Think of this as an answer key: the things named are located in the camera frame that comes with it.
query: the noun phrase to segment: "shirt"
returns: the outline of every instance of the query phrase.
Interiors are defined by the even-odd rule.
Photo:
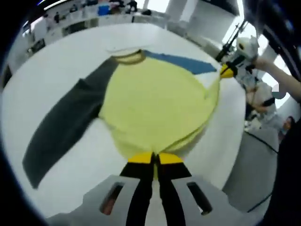
[[[110,125],[126,157],[172,151],[190,142],[219,96],[219,78],[205,89],[193,75],[214,71],[209,63],[142,50],[110,57],[80,79],[34,132],[23,159],[32,186],[39,185],[98,116]]]

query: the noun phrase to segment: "blue object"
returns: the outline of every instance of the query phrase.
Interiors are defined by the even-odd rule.
[[[105,16],[108,15],[110,11],[110,6],[100,6],[98,7],[98,15]]]
[[[216,72],[216,68],[214,68],[210,63],[206,63],[203,61],[198,61],[180,56],[152,53],[146,50],[144,52],[147,57],[175,64],[179,67],[185,68],[193,74]]]

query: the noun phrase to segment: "white wall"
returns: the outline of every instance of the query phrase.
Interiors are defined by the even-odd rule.
[[[166,13],[170,15],[170,20],[178,22],[188,0],[170,0]]]
[[[300,118],[300,105],[292,98],[288,100],[277,110],[279,116],[286,119],[288,116],[293,116],[297,121]]]
[[[189,33],[222,43],[235,16],[222,8],[198,1],[190,19]]]
[[[276,59],[277,56],[278,55],[273,50],[273,48],[270,45],[268,45],[261,57],[264,58],[264,59],[270,60],[271,62],[274,62],[274,60]],[[258,72],[258,78],[262,79],[264,74],[265,74],[265,72],[259,71]]]
[[[7,64],[9,65],[12,74],[14,74],[27,59],[25,53],[29,44],[27,39],[22,36],[22,33],[23,31],[20,30],[19,34],[16,36],[15,42],[8,52]]]
[[[199,0],[187,0],[182,15],[180,17],[180,20],[189,22],[198,2]]]

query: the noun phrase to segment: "table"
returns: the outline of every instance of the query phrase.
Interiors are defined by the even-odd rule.
[[[41,120],[77,80],[107,59],[108,50],[133,47],[190,57],[220,68],[193,43],[167,30],[152,24],[117,24],[77,32],[43,48],[20,67],[4,89],[1,129],[5,153],[26,197],[42,216],[72,211],[81,205],[86,192],[109,174],[118,175],[125,166],[126,159],[117,152],[101,120],[93,121],[83,138],[44,177],[38,190],[31,188],[22,159]],[[207,73],[197,75],[197,79],[206,86],[217,76]],[[234,79],[222,80],[214,115],[202,138],[184,158],[192,174],[203,175],[219,189],[227,181],[238,153],[245,102],[243,89]],[[154,182],[154,194],[157,189]],[[158,202],[155,198],[151,201],[147,225],[165,217],[156,207]]]

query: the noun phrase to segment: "person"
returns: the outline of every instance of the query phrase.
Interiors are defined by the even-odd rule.
[[[127,14],[130,14],[131,12],[137,12],[137,2],[135,0],[131,0],[127,6],[129,7],[129,9],[126,11]]]
[[[44,19],[46,21],[47,31],[51,30],[52,29],[53,21],[49,18],[48,14],[44,15]]]
[[[58,12],[56,12],[54,20],[57,24],[60,22],[60,15],[58,14]]]
[[[257,81],[255,87],[246,88],[246,119],[253,110],[262,115],[276,110],[272,88],[261,80]]]
[[[120,14],[121,8],[124,8],[124,1],[123,0],[110,0],[110,12],[109,14]]]
[[[254,61],[255,68],[269,73],[298,102],[301,101],[301,82],[263,58]],[[271,200],[258,226],[301,225],[300,180],[301,120],[283,138],[277,156],[277,173]]]
[[[283,123],[282,127],[279,128],[279,143],[281,143],[283,138],[286,136],[287,132],[291,129],[292,126],[294,126],[294,124],[296,124],[295,119],[292,116],[288,116],[285,122]]]
[[[87,0],[81,0],[80,3],[83,8],[87,6]]]
[[[73,4],[69,11],[70,11],[70,13],[73,13],[73,12],[76,12],[77,10],[78,10],[77,6],[75,4]]]

